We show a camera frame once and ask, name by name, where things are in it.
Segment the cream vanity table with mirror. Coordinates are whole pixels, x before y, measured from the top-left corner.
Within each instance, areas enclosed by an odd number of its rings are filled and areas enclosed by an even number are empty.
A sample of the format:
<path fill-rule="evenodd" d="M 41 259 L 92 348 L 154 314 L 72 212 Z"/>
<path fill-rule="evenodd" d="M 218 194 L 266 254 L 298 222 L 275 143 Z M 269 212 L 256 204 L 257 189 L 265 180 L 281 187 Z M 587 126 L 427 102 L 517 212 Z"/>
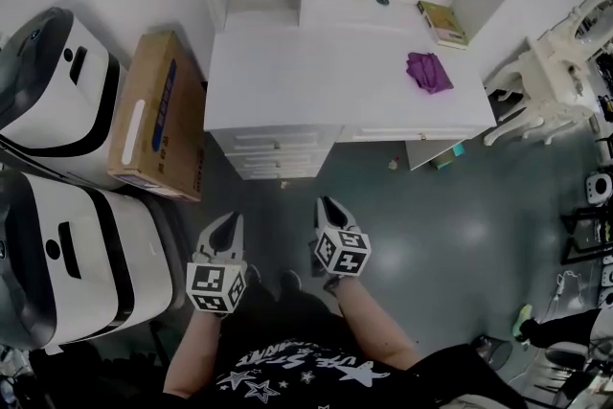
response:
<path fill-rule="evenodd" d="M 483 138 L 487 147 L 518 128 L 524 139 L 541 132 L 548 146 L 600 111 L 588 61 L 613 56 L 613 0 L 584 0 L 540 38 L 526 42 L 528 49 L 485 85 L 489 96 L 503 93 L 500 101 L 513 93 L 522 96 Z"/>

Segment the black star print shirt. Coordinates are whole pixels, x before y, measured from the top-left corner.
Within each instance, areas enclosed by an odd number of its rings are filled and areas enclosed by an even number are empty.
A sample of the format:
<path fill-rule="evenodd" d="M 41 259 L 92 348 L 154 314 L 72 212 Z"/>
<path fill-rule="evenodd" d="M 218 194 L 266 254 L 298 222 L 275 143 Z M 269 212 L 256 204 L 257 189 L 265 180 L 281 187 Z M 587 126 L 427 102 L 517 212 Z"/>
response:
<path fill-rule="evenodd" d="M 111 409 L 443 409 L 463 401 L 528 409 L 466 344 L 406 371 L 369 359 L 340 308 L 333 313 L 304 290 L 281 298 L 246 288 L 236 311 L 220 318 L 205 388 L 190 398 L 149 388 Z"/>

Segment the brown cardboard box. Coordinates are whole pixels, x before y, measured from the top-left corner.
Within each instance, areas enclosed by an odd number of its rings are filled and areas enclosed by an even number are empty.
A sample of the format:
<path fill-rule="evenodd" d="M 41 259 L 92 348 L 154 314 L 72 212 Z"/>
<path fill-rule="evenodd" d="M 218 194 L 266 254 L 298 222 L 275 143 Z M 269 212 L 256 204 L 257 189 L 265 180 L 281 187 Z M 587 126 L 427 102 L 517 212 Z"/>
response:
<path fill-rule="evenodd" d="M 107 173 L 170 199 L 198 202 L 206 89 L 173 31 L 141 36 L 112 124 Z"/>

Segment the green flat box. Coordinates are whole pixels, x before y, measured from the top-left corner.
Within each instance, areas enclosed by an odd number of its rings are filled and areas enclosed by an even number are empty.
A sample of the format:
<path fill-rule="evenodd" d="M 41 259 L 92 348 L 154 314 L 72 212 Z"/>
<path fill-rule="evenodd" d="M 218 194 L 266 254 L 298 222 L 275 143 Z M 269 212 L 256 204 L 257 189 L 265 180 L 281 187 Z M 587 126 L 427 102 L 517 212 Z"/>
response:
<path fill-rule="evenodd" d="M 449 7 L 419 1 L 417 8 L 438 45 L 459 50 L 468 47 L 465 32 Z"/>

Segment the black metal rack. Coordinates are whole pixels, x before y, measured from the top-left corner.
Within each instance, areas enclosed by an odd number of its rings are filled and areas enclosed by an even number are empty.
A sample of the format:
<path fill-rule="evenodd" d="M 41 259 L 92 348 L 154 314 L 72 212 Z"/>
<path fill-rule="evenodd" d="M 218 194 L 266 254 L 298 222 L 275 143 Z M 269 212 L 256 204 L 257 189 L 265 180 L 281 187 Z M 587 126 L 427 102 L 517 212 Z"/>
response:
<path fill-rule="evenodd" d="M 561 265 L 613 255 L 613 205 L 576 208 L 560 220 L 567 233 Z"/>

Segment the person's left forearm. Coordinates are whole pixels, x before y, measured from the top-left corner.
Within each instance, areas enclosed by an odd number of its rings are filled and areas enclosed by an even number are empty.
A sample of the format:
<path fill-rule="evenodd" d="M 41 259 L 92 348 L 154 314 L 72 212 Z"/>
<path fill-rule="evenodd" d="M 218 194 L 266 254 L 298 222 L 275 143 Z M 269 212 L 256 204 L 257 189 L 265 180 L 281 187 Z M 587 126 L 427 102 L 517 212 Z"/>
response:
<path fill-rule="evenodd" d="M 221 318 L 195 310 L 170 362 L 163 392 L 190 398 L 205 388 L 215 371 Z"/>

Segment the purple cloth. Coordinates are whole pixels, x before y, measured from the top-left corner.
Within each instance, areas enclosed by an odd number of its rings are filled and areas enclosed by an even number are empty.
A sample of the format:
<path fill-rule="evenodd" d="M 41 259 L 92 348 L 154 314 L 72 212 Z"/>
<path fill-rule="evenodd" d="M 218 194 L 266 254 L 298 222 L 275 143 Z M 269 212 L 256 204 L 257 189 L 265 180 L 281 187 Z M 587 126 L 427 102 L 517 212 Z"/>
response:
<path fill-rule="evenodd" d="M 435 54 L 409 53 L 406 73 L 429 95 L 454 88 L 448 74 Z"/>

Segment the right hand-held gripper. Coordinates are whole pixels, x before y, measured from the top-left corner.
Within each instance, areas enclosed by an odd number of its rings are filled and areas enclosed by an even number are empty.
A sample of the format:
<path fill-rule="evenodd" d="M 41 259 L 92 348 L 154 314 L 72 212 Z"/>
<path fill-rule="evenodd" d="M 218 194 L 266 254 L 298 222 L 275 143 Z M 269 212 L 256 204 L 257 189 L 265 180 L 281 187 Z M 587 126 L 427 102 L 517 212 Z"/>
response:
<path fill-rule="evenodd" d="M 355 232 L 357 221 L 339 201 L 319 196 L 315 202 L 315 232 L 310 244 L 311 269 L 315 277 L 359 277 L 371 254 L 367 234 Z"/>

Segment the large white drawer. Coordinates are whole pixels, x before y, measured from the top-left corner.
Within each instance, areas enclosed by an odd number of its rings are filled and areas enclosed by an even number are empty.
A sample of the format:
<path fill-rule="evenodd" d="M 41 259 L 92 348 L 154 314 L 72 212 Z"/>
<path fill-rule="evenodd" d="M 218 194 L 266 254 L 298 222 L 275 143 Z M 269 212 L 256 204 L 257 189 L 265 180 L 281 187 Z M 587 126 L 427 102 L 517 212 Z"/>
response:
<path fill-rule="evenodd" d="M 334 134 L 310 126 L 242 128 L 230 130 L 223 142 L 228 153 L 311 151 L 330 148 Z"/>

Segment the white box with round opening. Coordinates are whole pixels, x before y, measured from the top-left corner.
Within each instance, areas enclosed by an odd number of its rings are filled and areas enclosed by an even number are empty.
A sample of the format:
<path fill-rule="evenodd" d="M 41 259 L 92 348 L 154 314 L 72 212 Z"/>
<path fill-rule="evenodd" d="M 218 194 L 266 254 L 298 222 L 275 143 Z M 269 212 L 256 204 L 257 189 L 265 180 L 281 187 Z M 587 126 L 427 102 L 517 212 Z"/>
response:
<path fill-rule="evenodd" d="M 590 174 L 585 179 L 587 202 L 593 206 L 606 203 L 613 196 L 613 177 L 606 172 Z"/>

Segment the person's right dark shoe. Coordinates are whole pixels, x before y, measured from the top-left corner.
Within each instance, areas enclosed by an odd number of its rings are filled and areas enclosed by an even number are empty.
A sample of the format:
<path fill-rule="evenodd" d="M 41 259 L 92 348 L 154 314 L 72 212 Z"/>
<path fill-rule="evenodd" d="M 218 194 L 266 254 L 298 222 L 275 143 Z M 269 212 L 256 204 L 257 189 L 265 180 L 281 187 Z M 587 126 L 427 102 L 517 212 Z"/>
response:
<path fill-rule="evenodd" d="M 281 298 L 295 296 L 303 292 L 302 280 L 293 270 L 285 270 L 280 274 L 279 285 Z"/>

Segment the white desk with drawers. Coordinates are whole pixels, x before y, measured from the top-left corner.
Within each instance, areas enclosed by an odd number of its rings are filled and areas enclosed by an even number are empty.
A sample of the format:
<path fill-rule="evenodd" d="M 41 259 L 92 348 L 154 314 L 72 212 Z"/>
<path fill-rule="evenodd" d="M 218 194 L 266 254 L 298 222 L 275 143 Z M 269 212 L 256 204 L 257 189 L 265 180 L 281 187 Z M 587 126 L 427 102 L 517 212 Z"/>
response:
<path fill-rule="evenodd" d="M 204 126 L 245 180 L 315 176 L 340 143 L 402 142 L 412 167 L 494 126 L 476 52 L 438 45 L 419 1 L 449 7 L 466 38 L 506 0 L 207 0 L 216 29 Z M 454 88 L 429 95 L 406 73 L 435 54 Z M 330 148 L 228 153 L 230 130 L 318 127 Z"/>

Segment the teal rolled mat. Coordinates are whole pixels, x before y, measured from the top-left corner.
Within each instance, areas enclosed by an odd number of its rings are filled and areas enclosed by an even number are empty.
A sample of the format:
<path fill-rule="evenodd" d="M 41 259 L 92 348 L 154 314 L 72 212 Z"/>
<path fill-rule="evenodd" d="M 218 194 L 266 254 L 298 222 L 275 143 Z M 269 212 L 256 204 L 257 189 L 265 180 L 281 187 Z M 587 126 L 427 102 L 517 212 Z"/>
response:
<path fill-rule="evenodd" d="M 436 156 L 435 158 L 433 158 L 430 161 L 430 163 L 434 168 L 436 168 L 437 170 L 440 170 L 452 164 L 464 154 L 465 154 L 464 145 L 457 144 L 453 146 L 452 148 L 446 150 L 445 152 L 441 153 L 440 155 Z"/>

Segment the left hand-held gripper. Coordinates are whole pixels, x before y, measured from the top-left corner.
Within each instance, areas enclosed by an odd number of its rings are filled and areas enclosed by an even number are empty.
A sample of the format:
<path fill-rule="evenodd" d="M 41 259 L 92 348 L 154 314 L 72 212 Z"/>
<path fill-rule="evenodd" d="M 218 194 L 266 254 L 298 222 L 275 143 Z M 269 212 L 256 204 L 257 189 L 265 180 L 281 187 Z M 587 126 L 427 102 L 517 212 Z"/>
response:
<path fill-rule="evenodd" d="M 200 233 L 187 264 L 186 292 L 196 310 L 233 313 L 247 287 L 244 218 L 238 212 L 220 216 Z"/>

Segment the white and black robot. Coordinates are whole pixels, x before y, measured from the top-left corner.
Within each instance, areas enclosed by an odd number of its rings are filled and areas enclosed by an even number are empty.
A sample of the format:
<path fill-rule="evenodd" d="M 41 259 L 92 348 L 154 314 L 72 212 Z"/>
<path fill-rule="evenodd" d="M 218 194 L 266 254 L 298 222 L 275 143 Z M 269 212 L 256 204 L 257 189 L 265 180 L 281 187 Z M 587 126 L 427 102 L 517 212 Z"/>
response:
<path fill-rule="evenodd" d="M 72 11 L 37 14 L 0 50 L 0 148 L 56 179 L 118 188 L 106 165 L 125 75 Z"/>
<path fill-rule="evenodd" d="M 178 309 L 186 259 L 175 215 L 148 193 L 0 171 L 0 345 L 51 349 Z"/>

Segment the person's right forearm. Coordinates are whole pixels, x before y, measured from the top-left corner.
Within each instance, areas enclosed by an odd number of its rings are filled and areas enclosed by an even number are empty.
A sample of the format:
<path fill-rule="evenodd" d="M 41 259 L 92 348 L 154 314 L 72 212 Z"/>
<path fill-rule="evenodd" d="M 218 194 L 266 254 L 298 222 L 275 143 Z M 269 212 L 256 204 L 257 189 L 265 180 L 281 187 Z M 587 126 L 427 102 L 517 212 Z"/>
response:
<path fill-rule="evenodd" d="M 369 359 L 402 371 L 421 360 L 405 331 L 357 278 L 342 278 L 334 294 L 357 344 Z"/>

